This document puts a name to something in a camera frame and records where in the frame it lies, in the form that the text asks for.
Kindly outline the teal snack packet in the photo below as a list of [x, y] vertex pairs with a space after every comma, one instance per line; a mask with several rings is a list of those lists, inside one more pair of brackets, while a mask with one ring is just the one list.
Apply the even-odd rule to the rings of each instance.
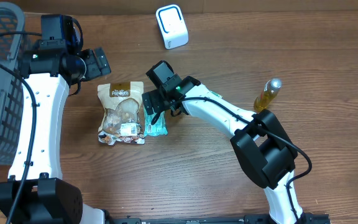
[[167, 135], [168, 131], [166, 128], [166, 122], [165, 122], [165, 112], [161, 112], [158, 120], [155, 124], [152, 124], [152, 120], [156, 113], [152, 115], [148, 115], [147, 113], [144, 114], [145, 118], [145, 131], [144, 136], [160, 136], [160, 135]]

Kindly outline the brown mushroom snack bag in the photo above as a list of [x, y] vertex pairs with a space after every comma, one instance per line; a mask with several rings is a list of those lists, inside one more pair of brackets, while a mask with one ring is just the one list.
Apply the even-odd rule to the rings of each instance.
[[98, 129], [99, 142], [143, 144], [144, 131], [140, 124], [143, 82], [107, 83], [98, 86], [98, 98], [104, 116]]

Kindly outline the yellow dish soap bottle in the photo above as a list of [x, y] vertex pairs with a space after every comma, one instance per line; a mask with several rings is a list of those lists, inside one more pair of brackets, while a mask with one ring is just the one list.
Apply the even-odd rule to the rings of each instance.
[[262, 90], [261, 94], [254, 101], [254, 109], [256, 112], [261, 112], [269, 107], [272, 100], [278, 95], [282, 87], [282, 81], [279, 78], [269, 80]]

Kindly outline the small teal gum pack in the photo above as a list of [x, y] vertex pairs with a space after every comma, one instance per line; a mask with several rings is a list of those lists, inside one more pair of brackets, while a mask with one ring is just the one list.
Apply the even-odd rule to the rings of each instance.
[[220, 99], [223, 98], [222, 95], [220, 95], [220, 94], [218, 94], [218, 93], [216, 93], [216, 92], [213, 92], [213, 91], [211, 91], [211, 90], [210, 90], [210, 92], [211, 92], [213, 95], [215, 95], [215, 96], [217, 96], [218, 98], [220, 98]]

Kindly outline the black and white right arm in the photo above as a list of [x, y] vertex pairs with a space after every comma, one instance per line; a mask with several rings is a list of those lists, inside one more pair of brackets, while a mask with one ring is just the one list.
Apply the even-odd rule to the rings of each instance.
[[304, 222], [293, 188], [298, 153], [273, 113], [238, 108], [193, 77], [151, 75], [149, 79], [156, 89], [142, 97], [153, 123], [166, 110], [178, 110], [207, 121], [229, 138], [243, 172], [264, 190], [271, 221]]

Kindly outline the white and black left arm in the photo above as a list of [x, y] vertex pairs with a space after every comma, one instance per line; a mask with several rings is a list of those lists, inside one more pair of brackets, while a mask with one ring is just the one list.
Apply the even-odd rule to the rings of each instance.
[[0, 211], [8, 223], [112, 223], [106, 210], [84, 204], [60, 166], [70, 87], [111, 72], [103, 49], [26, 51], [19, 71], [24, 81], [19, 142], [8, 180], [0, 182]]

